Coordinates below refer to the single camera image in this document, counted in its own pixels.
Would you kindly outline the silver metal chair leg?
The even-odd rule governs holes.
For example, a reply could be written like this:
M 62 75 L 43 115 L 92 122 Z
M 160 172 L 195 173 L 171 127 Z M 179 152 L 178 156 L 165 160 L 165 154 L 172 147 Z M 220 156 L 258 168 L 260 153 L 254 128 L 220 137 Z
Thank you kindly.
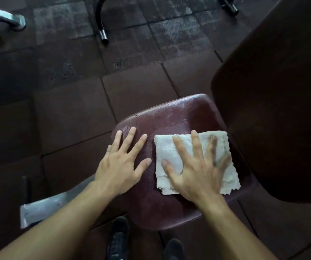
M 95 175 L 92 175 L 66 192 L 21 205 L 19 208 L 20 228 L 25 229 L 53 215 L 59 209 L 75 199 L 75 197 L 78 196 L 88 184 L 94 180 L 94 178 Z

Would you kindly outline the black curved chrome-tipped leg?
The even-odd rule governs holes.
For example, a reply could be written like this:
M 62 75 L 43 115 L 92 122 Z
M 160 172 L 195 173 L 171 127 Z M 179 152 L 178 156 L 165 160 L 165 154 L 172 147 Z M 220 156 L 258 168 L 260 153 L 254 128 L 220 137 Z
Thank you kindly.
M 96 7 L 95 7 L 95 13 L 94 13 L 95 21 L 96 21 L 97 28 L 98 28 L 98 35 L 101 39 L 101 43 L 104 46 L 107 46 L 109 44 L 109 40 L 107 38 L 106 31 L 104 29 L 103 22 L 101 19 L 102 8 L 106 1 L 107 0 L 97 0 Z

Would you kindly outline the person's black right shoe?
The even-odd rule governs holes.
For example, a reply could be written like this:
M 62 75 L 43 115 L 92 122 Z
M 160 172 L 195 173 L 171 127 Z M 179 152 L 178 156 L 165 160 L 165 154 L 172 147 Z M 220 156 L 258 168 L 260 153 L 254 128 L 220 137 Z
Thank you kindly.
M 166 244 L 162 260 L 185 260 L 184 246 L 180 240 L 172 238 Z

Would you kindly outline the person's left hand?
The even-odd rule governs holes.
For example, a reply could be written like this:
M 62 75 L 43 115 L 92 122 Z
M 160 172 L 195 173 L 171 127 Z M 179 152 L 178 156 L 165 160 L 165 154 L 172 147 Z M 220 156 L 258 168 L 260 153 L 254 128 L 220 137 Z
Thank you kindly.
M 135 161 L 144 144 L 147 141 L 148 135 L 143 134 L 133 146 L 136 157 L 129 158 L 128 156 L 119 158 L 119 148 L 122 140 L 122 131 L 119 130 L 115 134 L 115 138 L 111 148 L 109 157 L 101 160 L 95 173 L 94 186 L 97 189 L 99 196 L 113 199 L 118 195 L 124 194 L 130 190 L 136 183 L 133 182 L 133 173 L 136 168 Z

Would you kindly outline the dark red plastic chair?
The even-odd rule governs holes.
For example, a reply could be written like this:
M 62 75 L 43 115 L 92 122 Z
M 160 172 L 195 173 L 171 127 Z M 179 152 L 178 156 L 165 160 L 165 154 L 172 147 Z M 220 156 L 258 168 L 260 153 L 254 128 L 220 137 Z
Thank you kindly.
M 148 135 L 136 158 L 153 163 L 124 195 L 139 227 L 166 230 L 201 215 L 177 195 L 156 190 L 155 135 L 223 130 L 241 188 L 225 195 L 239 199 L 259 182 L 273 197 L 311 203 L 311 0 L 280 0 L 264 20 L 224 60 L 205 94 L 173 100 L 121 121 Z

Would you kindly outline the person's black left shoe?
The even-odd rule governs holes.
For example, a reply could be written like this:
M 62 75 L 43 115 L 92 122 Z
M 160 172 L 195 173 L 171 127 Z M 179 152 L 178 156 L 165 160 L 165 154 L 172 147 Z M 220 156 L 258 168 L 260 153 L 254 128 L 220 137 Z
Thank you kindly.
M 125 216 L 114 219 L 108 242 L 106 245 L 105 260 L 128 259 L 129 223 Z

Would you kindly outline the person's left forearm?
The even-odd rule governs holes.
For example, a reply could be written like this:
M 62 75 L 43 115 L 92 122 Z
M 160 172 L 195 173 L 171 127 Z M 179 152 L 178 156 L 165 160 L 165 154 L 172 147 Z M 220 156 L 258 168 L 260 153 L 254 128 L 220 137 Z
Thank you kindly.
M 70 259 L 93 223 L 116 197 L 115 184 L 90 183 L 71 202 L 0 251 L 0 260 Z

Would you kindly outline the curved chrome furniture leg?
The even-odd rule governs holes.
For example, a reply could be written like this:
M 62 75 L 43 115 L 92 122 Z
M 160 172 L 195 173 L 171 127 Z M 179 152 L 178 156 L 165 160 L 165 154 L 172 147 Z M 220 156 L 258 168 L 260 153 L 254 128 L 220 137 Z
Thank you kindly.
M 8 24 L 12 31 L 23 31 L 27 25 L 23 15 L 12 14 L 4 10 L 0 10 L 0 22 Z

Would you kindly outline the black metal furniture leg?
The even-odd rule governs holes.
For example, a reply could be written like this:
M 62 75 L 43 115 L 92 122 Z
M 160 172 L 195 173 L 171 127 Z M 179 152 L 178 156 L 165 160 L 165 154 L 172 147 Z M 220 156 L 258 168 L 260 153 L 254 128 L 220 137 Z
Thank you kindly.
M 239 13 L 239 9 L 234 5 L 235 0 L 218 0 L 219 3 L 232 17 L 236 17 Z

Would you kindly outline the white cleaning cloth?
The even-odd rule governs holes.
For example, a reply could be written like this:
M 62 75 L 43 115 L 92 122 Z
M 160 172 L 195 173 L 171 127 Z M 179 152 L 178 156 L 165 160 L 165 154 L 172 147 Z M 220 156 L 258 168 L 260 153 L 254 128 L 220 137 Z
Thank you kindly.
M 219 163 L 220 160 L 227 153 L 230 152 L 230 146 L 228 142 L 228 135 L 225 131 L 207 131 L 199 133 L 199 139 L 202 144 L 203 154 L 206 153 L 207 145 L 209 143 L 210 136 L 214 135 L 217 138 L 216 146 L 216 157 L 215 163 Z M 156 186 L 161 191 L 162 195 L 175 195 L 178 192 L 172 186 L 170 180 L 168 179 L 161 162 L 162 160 L 167 160 L 173 166 L 175 172 L 180 175 L 183 170 L 183 162 L 176 150 L 175 144 L 173 142 L 173 137 L 179 137 L 183 143 L 188 153 L 192 156 L 192 139 L 190 135 L 156 135 L 154 138 L 156 147 Z M 234 163 L 231 162 L 227 166 L 222 179 L 222 187 L 220 193 L 223 195 L 229 195 L 232 191 L 241 188 L 240 180 Z

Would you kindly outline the person's right forearm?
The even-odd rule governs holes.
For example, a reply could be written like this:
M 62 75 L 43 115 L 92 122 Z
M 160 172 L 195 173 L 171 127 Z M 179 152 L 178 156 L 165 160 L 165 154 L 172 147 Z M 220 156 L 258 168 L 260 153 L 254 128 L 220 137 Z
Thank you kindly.
M 217 237 L 224 260 L 278 260 L 236 216 L 222 196 L 208 196 L 197 203 Z

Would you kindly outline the person's right hand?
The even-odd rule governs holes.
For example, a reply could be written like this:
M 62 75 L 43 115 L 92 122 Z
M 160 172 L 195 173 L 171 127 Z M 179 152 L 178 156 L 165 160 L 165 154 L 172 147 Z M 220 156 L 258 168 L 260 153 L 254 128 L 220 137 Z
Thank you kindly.
M 183 162 L 181 174 L 184 178 L 184 186 L 175 190 L 196 206 L 208 196 L 222 196 L 222 178 L 218 175 L 218 164 L 215 165 L 217 138 L 210 136 L 204 161 L 201 163 L 188 153 L 179 137 L 173 137 L 173 142 Z

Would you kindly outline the person's black shoe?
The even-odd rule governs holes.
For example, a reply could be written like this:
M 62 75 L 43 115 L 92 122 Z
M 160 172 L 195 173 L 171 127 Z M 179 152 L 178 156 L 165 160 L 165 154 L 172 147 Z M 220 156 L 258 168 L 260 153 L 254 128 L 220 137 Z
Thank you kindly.
M 184 246 L 180 240 L 172 238 L 166 244 L 162 260 L 185 260 Z
M 128 259 L 129 223 L 125 216 L 114 219 L 108 242 L 106 245 L 105 260 Z

